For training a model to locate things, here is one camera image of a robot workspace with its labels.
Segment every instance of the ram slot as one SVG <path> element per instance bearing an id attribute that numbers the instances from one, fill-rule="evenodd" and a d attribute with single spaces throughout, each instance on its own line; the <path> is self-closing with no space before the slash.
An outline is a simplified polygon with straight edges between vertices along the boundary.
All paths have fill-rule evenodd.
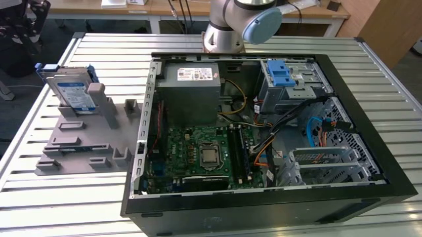
<path id="1" fill-rule="evenodd" d="M 230 127 L 228 130 L 228 140 L 230 149 L 230 160 L 232 160 L 232 171 L 234 181 L 244 184 L 246 181 L 246 170 L 244 162 L 244 151 L 242 151 L 242 137 L 240 135 L 240 128 Z"/>
<path id="2" fill-rule="evenodd" d="M 246 148 L 246 143 L 249 141 L 245 140 L 242 128 L 240 128 L 240 137 L 241 137 L 241 143 L 242 143 L 242 157 L 244 157 L 245 173 L 246 173 L 248 180 L 252 181 L 253 177 L 252 177 L 250 157 L 249 157 L 249 150 Z"/>

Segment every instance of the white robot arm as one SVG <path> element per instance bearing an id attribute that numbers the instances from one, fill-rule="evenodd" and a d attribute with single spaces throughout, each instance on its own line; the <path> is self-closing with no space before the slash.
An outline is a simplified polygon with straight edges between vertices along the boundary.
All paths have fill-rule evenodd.
<path id="1" fill-rule="evenodd" d="M 205 34 L 208 52 L 244 50 L 244 41 L 265 43 L 282 24 L 277 0 L 213 0 L 210 24 Z"/>

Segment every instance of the desk leg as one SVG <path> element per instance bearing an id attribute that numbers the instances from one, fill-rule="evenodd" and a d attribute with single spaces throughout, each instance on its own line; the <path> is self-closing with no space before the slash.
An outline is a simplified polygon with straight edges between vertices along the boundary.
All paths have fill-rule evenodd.
<path id="1" fill-rule="evenodd" d="M 149 16 L 149 20 L 150 20 L 150 25 L 151 25 L 151 33 L 161 34 L 161 30 L 159 30 L 161 17 L 159 16 Z"/>
<path id="2" fill-rule="evenodd" d="M 65 19 L 55 19 L 54 21 L 58 24 L 59 28 L 63 29 L 66 27 Z"/>
<path id="3" fill-rule="evenodd" d="M 332 24 L 329 25 L 328 31 L 325 32 L 324 37 L 336 37 L 337 33 L 342 27 L 345 19 L 344 18 L 337 18 L 333 19 Z"/>

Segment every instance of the gray 3d-printed holder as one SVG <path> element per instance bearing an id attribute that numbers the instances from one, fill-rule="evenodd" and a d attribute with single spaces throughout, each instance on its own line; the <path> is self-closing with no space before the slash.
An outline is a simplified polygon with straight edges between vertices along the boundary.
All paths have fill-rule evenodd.
<path id="1" fill-rule="evenodd" d="M 62 116 L 53 131 L 38 175 L 126 171 L 137 148 L 141 107 L 135 99 L 114 104 L 105 85 L 91 83 L 89 94 L 97 114 L 78 115 L 59 107 Z"/>

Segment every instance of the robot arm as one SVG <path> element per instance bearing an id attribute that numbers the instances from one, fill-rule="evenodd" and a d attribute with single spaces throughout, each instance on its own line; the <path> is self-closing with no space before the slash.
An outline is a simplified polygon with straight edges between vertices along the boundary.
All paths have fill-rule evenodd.
<path id="1" fill-rule="evenodd" d="M 37 16 L 27 17 L 27 7 Z M 46 23 L 51 3 L 47 0 L 5 0 L 0 2 L 0 37 L 22 43 L 31 54 L 41 52 L 41 32 Z"/>
<path id="2" fill-rule="evenodd" d="M 241 52 L 244 40 L 265 43 L 282 24 L 277 0 L 213 0 L 205 34 L 208 52 Z"/>

